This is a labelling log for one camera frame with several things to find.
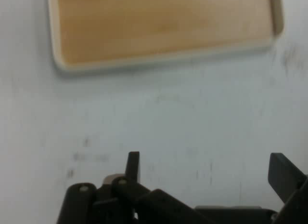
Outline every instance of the black mechanical arm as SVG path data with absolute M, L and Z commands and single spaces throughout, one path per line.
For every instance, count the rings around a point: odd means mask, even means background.
M 69 187 L 57 223 L 308 224 L 308 177 L 280 153 L 271 154 L 269 166 L 269 184 L 285 203 L 279 213 L 249 207 L 192 209 L 162 190 L 139 184 L 139 152 L 130 152 L 124 176 L 111 184 Z

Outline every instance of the white table surface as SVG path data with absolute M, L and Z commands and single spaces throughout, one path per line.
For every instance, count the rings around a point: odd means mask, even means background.
M 271 152 L 308 172 L 308 0 L 267 51 L 64 79 L 46 0 L 0 0 L 0 223 L 53 224 L 65 190 L 141 152 L 141 182 L 196 205 L 279 210 Z

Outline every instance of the metal screw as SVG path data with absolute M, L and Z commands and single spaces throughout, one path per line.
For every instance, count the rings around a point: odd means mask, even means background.
M 274 214 L 270 217 L 270 219 L 274 222 L 274 221 L 276 220 L 277 216 L 278 216 L 278 214 L 277 214 L 277 213 L 274 213 Z
M 127 180 L 121 179 L 118 183 L 119 183 L 119 184 L 126 184 L 126 183 L 127 183 Z
M 83 185 L 82 187 L 79 188 L 80 192 L 87 192 L 89 190 L 89 187 L 87 187 L 86 185 Z

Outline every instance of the wooden tray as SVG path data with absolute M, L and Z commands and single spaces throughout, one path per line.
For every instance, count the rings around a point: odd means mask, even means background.
M 270 45 L 281 0 L 49 0 L 56 64 L 65 72 Z

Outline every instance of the tray rim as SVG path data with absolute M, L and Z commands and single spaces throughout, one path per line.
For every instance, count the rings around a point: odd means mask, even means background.
M 254 41 L 243 41 L 229 45 L 217 47 L 206 47 L 196 50 L 186 50 L 173 53 L 152 54 L 143 57 L 129 57 L 117 60 L 98 61 L 82 64 L 68 64 L 62 56 L 61 39 L 60 39 L 60 20 L 58 0 L 48 0 L 49 24 L 51 30 L 51 48 L 53 60 L 56 66 L 65 74 L 80 74 L 104 71 L 113 68 L 123 68 L 138 66 L 143 64 L 163 63 L 169 61 L 183 60 L 187 58 L 207 57 L 228 53 L 231 51 L 246 51 L 271 46 L 284 30 L 284 15 L 282 8 L 282 0 L 271 0 L 272 20 L 273 20 L 273 36 L 268 39 L 260 39 Z

